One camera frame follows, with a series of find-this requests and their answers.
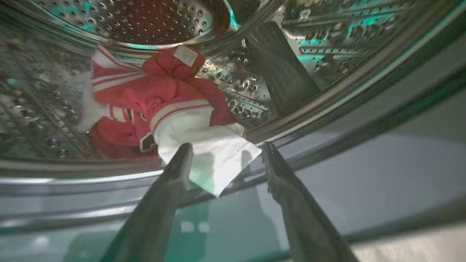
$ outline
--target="red garment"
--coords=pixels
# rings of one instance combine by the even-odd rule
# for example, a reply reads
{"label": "red garment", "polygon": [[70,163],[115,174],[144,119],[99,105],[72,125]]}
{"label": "red garment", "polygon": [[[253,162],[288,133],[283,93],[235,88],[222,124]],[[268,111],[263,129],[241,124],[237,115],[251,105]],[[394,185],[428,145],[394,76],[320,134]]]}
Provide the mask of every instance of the red garment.
{"label": "red garment", "polygon": [[103,117],[91,130],[96,146],[110,158],[137,157],[131,147],[154,154],[152,134],[177,112],[213,107],[212,125],[234,122],[225,98],[210,80],[194,78],[205,59],[198,53],[192,67],[173,54],[153,55],[142,68],[119,62],[104,47],[92,55],[94,98],[110,104],[111,119]]}

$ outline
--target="washing machine door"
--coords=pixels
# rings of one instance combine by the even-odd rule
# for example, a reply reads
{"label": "washing machine door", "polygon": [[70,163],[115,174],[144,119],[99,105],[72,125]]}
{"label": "washing machine door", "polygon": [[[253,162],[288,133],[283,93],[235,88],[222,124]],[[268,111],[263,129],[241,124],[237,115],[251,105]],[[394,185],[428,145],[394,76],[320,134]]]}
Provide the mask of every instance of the washing machine door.
{"label": "washing machine door", "polygon": [[[136,65],[180,43],[201,50],[198,76],[219,86],[249,140],[274,142],[350,242],[459,217],[463,1],[271,0],[241,19],[226,1],[147,3],[2,2],[2,261],[98,261],[163,171],[157,157],[108,159],[76,130],[76,76],[106,39]],[[178,11],[182,36],[166,38]],[[151,12],[164,18],[145,34]],[[288,257],[266,181],[259,157],[218,199],[190,188],[166,260]]]}

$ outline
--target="white label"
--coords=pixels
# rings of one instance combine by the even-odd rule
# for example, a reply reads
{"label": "white label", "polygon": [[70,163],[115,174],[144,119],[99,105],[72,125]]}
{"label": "white label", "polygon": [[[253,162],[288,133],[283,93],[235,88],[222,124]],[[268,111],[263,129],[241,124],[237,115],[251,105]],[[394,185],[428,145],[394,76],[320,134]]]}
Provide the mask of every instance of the white label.
{"label": "white label", "polygon": [[178,46],[175,53],[173,54],[174,57],[178,58],[181,62],[185,63],[188,66],[192,66],[196,57],[198,57],[198,53],[190,50],[184,46]]}

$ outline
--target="white cloth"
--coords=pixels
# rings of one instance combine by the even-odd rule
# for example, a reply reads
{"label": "white cloth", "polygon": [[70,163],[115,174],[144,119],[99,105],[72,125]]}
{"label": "white cloth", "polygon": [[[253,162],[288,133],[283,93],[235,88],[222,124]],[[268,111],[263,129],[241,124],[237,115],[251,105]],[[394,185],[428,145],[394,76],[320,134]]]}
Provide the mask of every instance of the white cloth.
{"label": "white cloth", "polygon": [[193,147],[189,179],[219,197],[226,186],[261,149],[241,137],[240,124],[209,127],[212,109],[175,114],[164,120],[154,133],[159,156],[168,163],[186,142]]}

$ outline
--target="laundry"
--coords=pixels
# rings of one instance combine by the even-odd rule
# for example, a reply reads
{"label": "laundry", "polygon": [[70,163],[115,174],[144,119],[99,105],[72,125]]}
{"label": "laundry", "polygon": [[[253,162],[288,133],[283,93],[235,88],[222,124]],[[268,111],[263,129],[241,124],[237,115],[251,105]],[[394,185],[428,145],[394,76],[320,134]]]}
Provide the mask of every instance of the laundry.
{"label": "laundry", "polygon": [[191,181],[219,196],[261,150],[242,137],[244,128],[234,122],[218,87],[195,78],[204,62],[201,54],[179,46],[156,53],[139,68],[99,45],[84,84],[78,128],[90,130],[109,158],[158,153],[168,163],[190,142]]}

